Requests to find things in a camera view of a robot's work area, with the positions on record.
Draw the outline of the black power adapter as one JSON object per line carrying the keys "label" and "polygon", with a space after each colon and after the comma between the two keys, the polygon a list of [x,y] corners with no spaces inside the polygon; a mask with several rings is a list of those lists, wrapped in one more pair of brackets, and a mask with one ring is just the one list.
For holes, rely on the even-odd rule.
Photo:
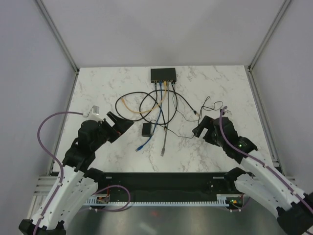
{"label": "black power adapter", "polygon": [[152,124],[149,122],[143,123],[141,134],[143,137],[150,138],[152,136]]}

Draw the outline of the black network switch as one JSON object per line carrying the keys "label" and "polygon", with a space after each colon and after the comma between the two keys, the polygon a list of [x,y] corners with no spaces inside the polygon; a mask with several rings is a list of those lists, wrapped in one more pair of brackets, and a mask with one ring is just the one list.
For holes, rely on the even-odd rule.
{"label": "black network switch", "polygon": [[177,81],[176,69],[175,68],[151,69],[151,83],[158,83],[163,81],[175,83]]}

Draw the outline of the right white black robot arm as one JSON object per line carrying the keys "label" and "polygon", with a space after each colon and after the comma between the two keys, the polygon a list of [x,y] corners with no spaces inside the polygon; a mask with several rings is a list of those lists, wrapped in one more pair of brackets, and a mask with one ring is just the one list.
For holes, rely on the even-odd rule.
{"label": "right white black robot arm", "polygon": [[313,226],[312,193],[271,167],[252,141],[238,135],[229,118],[205,116],[192,132],[198,138],[204,129],[205,142],[221,147],[240,165],[226,174],[224,189],[229,193],[239,191],[258,202],[273,214],[286,234],[308,233]]}

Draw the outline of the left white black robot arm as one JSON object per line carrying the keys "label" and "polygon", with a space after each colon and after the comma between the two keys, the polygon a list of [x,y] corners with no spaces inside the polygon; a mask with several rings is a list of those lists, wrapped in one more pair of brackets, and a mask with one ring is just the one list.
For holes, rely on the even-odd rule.
{"label": "left white black robot arm", "polygon": [[84,203],[95,193],[106,190],[104,173],[90,165],[95,152],[105,143],[115,142],[133,124],[112,112],[107,116],[114,122],[110,125],[98,114],[89,113],[78,129],[78,136],[72,142],[62,161],[57,180],[44,203],[31,219],[24,219],[19,230],[24,235],[64,235],[74,216]]}

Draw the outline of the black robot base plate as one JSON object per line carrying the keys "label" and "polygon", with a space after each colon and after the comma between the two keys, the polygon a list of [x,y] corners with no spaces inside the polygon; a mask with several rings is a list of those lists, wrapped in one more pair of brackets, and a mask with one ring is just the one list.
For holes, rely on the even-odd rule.
{"label": "black robot base plate", "polygon": [[209,202],[216,201],[218,195],[237,198],[242,195],[226,180],[224,172],[107,172],[92,177],[98,189],[113,185],[125,187],[132,203]]}

